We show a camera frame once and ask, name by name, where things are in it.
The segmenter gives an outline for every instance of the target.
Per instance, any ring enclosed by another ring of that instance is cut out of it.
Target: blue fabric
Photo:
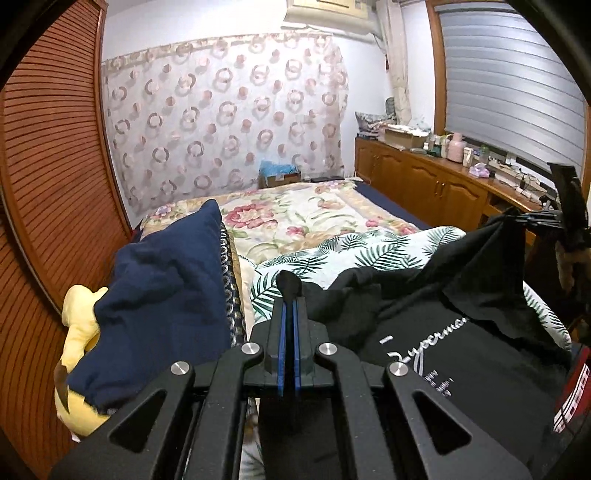
[[[71,390],[105,411],[176,361],[217,360],[230,348],[214,200],[117,252],[109,291],[95,304],[100,339],[68,376]]]
[[[377,206],[383,208],[387,212],[391,213],[402,220],[406,220],[407,222],[413,223],[415,226],[419,227],[421,230],[429,230],[432,228],[431,226],[427,225],[425,222],[419,220],[414,215],[408,213],[405,209],[403,209],[399,204],[390,200],[386,195],[383,193],[378,192],[373,187],[366,185],[361,181],[356,181],[355,184],[357,185],[356,189],[361,195],[367,198],[370,202],[375,203]]]
[[[274,177],[275,175],[289,175],[290,173],[296,173],[297,167],[290,163],[277,164],[268,160],[263,160],[259,171],[264,177]]]

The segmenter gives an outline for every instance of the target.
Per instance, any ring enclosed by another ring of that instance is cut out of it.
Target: yellow plush toy
[[[61,322],[69,329],[63,354],[54,371],[57,416],[71,432],[84,437],[100,427],[109,416],[99,415],[84,402],[82,395],[70,390],[66,381],[85,352],[92,350],[99,339],[94,305],[107,290],[103,287],[93,293],[82,285],[74,285],[66,293],[61,313]]]

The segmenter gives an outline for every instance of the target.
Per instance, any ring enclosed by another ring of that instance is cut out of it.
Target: curtain
[[[262,160],[342,173],[347,92],[327,34],[208,38],[103,64],[111,156],[137,215],[256,187]]]
[[[396,117],[398,123],[408,125],[412,116],[408,99],[407,46],[402,10],[398,0],[378,0],[376,8],[386,44],[388,77],[392,86]]]

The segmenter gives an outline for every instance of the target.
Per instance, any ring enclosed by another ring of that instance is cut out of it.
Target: cardboard box
[[[270,189],[272,187],[279,187],[281,185],[289,185],[290,183],[297,183],[301,181],[301,173],[288,173],[287,175],[273,175],[271,177],[264,177],[259,175],[259,188]]]
[[[383,142],[390,147],[398,148],[399,150],[410,150],[411,148],[422,148],[427,136],[418,137],[411,133],[399,132],[384,128]]]

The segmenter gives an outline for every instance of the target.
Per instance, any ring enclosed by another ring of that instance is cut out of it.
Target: window blind
[[[549,170],[580,175],[584,97],[538,32],[503,3],[440,5],[447,70],[446,130]]]

